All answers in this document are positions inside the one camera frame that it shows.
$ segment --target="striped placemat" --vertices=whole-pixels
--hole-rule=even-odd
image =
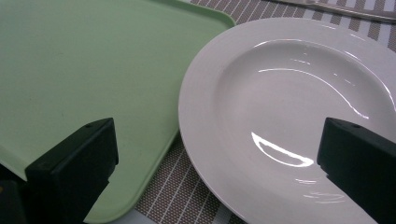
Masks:
[[[293,17],[326,21],[367,35],[396,51],[396,26],[305,9],[276,1],[192,0],[223,11],[241,24],[265,18]],[[320,0],[339,6],[396,11],[395,0]],[[244,223],[205,186],[194,170],[179,137],[136,206],[154,223]]]

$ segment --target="plastic tray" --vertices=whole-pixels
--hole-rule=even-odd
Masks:
[[[81,125],[112,117],[120,164],[85,221],[122,216],[178,133],[188,65],[233,20],[176,0],[0,0],[0,14],[0,162],[25,179]]]

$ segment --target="ceramic plate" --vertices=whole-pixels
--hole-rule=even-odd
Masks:
[[[395,141],[396,57],[303,19],[253,21],[192,61],[179,122],[192,163],[248,223],[375,223],[317,165],[326,117]]]

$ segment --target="green tray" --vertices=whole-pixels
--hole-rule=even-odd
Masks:
[[[0,162],[25,179],[81,125],[112,117],[120,164],[85,221],[122,216],[178,133],[188,65],[232,26],[176,0],[0,0]]]

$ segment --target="table surface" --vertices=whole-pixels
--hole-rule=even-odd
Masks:
[[[230,15],[236,24],[293,17],[326,21],[354,30],[396,51],[396,24],[343,17],[266,0],[191,0]],[[320,0],[339,6],[396,11],[395,0]],[[118,223],[245,223],[226,208],[198,176],[181,137],[169,149],[143,197]]]

